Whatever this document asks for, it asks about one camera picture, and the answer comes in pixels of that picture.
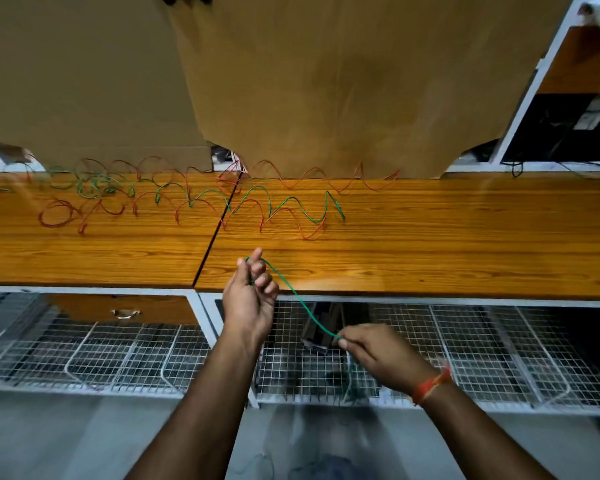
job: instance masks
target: hand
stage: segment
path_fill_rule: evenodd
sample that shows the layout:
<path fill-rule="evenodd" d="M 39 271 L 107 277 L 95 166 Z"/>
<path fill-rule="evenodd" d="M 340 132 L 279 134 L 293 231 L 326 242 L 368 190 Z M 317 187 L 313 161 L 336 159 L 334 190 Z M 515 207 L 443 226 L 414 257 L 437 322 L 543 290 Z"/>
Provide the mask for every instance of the hand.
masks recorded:
<path fill-rule="evenodd" d="M 387 324 L 363 323 L 339 332 L 338 345 L 348 351 L 380 384 L 413 395 L 439 372 L 407 339 Z"/>
<path fill-rule="evenodd" d="M 273 324 L 273 307 L 280 288 L 260 261 L 262 249 L 256 248 L 249 260 L 238 259 L 238 269 L 227 282 L 222 295 L 224 331 L 247 340 L 259 350 Z"/>

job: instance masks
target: drawer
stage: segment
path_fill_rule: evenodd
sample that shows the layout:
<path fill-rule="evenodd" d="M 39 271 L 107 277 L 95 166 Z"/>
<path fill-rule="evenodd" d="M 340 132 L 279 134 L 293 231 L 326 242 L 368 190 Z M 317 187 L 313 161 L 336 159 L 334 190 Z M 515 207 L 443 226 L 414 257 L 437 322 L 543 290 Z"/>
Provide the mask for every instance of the drawer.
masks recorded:
<path fill-rule="evenodd" d="M 51 294 L 49 302 L 85 322 L 197 324 L 184 296 Z"/>

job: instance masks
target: person's right hand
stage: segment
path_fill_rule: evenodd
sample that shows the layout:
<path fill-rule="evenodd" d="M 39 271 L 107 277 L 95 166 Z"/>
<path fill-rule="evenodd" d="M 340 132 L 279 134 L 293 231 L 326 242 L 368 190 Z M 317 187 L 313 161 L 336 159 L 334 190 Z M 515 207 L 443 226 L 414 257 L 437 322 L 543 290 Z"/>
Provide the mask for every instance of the person's right hand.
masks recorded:
<path fill-rule="evenodd" d="M 349 352 L 380 384 L 413 395 L 439 371 L 387 324 L 364 323 L 339 332 L 338 345 Z"/>

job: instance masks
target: floor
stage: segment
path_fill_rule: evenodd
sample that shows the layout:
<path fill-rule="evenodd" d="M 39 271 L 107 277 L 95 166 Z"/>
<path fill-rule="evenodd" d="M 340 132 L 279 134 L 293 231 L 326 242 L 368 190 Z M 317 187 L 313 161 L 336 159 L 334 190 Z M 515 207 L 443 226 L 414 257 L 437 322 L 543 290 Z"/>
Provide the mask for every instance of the floor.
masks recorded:
<path fill-rule="evenodd" d="M 0 480 L 122 479 L 167 419 L 170 399 L 0 392 Z M 600 479 L 600 432 L 584 417 L 496 420 L 559 479 Z M 269 406 L 247 410 L 227 479 L 287 479 L 325 454 L 378 479 L 463 478 L 422 411 Z"/>

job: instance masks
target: drawer handle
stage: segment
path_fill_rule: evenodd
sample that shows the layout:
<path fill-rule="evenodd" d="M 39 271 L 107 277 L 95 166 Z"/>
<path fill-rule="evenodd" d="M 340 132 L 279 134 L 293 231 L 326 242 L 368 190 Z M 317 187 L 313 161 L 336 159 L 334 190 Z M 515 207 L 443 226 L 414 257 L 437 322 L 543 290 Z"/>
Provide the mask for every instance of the drawer handle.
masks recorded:
<path fill-rule="evenodd" d="M 118 320 L 131 320 L 140 314 L 140 310 L 112 310 L 111 314 Z"/>

